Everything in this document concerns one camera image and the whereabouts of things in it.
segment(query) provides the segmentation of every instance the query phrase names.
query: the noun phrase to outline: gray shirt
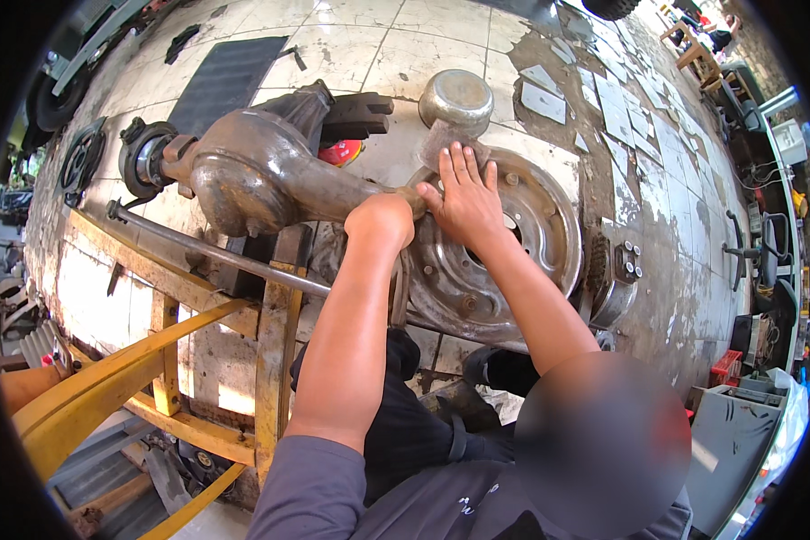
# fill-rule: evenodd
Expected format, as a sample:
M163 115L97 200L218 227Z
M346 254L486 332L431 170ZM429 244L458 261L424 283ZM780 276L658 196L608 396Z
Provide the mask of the gray shirt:
M489 540L531 511L549 538L562 531L530 503L516 467L498 461L465 461L425 470L402 482L369 509L364 459L337 442L285 437L276 445L247 540L324 538L468 538ZM628 536L681 539L693 516L682 490L676 502L647 529Z

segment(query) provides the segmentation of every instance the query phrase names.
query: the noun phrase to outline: hand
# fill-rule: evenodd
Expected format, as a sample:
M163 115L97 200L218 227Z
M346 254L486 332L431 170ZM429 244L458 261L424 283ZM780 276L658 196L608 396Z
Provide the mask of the hand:
M459 142L443 148L438 158L444 198L432 185L421 182L417 193L441 229L454 241L480 253L483 245L492 244L499 236L509 233L504 226L504 213L498 197L498 167L486 165L486 184L480 179L474 150Z
M377 193L348 214L346 233L353 240L376 240L398 246L399 252L414 239L414 219L408 201L393 193Z

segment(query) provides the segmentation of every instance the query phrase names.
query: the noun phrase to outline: flange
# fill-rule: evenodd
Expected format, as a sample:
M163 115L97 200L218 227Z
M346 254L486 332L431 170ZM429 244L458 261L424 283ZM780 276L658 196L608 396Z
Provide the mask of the flange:
M524 250L565 297L575 287L582 261L579 222L571 201L549 173L504 148L491 148L498 166L498 194L504 221ZM427 181L439 191L439 177L422 167L409 186ZM453 242L431 214L414 224L409 246L410 299L440 330L484 343L516 340L522 333L507 301L475 254Z

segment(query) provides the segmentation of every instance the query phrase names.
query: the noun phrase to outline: office chair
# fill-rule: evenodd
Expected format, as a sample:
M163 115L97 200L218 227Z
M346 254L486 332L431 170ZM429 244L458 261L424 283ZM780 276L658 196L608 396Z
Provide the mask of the office chair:
M735 239L738 248L731 248L725 242L723 251L738 258L738 266L735 268L735 284L733 292L738 291L738 284L742 277L747 276L747 265L744 259L752 259L757 262L759 276L756 279L756 299L767 299L774 290L774 285L778 279L778 265L786 265L792 261L792 254L788 252L788 218L784 213L762 212L762 246L759 248L744 247L744 233L741 232L741 225L738 224L738 216L731 210L726 210L726 217L732 220L735 225ZM783 238L785 246L783 251L778 251L777 238L774 234L774 222L783 222Z

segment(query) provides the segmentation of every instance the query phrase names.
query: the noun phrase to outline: yellow metal frame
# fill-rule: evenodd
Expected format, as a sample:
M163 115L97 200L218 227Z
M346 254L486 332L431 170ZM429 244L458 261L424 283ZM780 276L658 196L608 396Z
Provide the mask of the yellow metal frame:
M189 504L142 536L145 540L173 535L213 502L247 465L255 466L254 437L180 412L176 377L177 340L247 308L249 302L231 300L179 323L172 310L176 305L164 295L154 296L149 337L96 363L82 361L82 370L33 399L12 418L43 482L120 407L175 437L236 462ZM75 347L72 354L83 356ZM154 396L140 391L151 382Z
M234 461L205 491L142 536L144 540L168 538L213 502L246 467L256 469L259 482L266 478L275 444L288 424L287 370L294 354L302 294L268 281L262 306L233 300L210 283L144 252L125 238L105 232L78 210L72 210L67 224L67 238L91 245L151 283L150 335L98 362L69 345L73 359L79 360L81 367L15 413L13 423L43 482L120 407L177 438ZM306 275L303 263L295 267L271 261L271 265ZM201 313L177 322L181 304ZM217 321L240 334L256 337L259 343L254 436L180 410L177 341ZM152 396L142 392L151 383Z

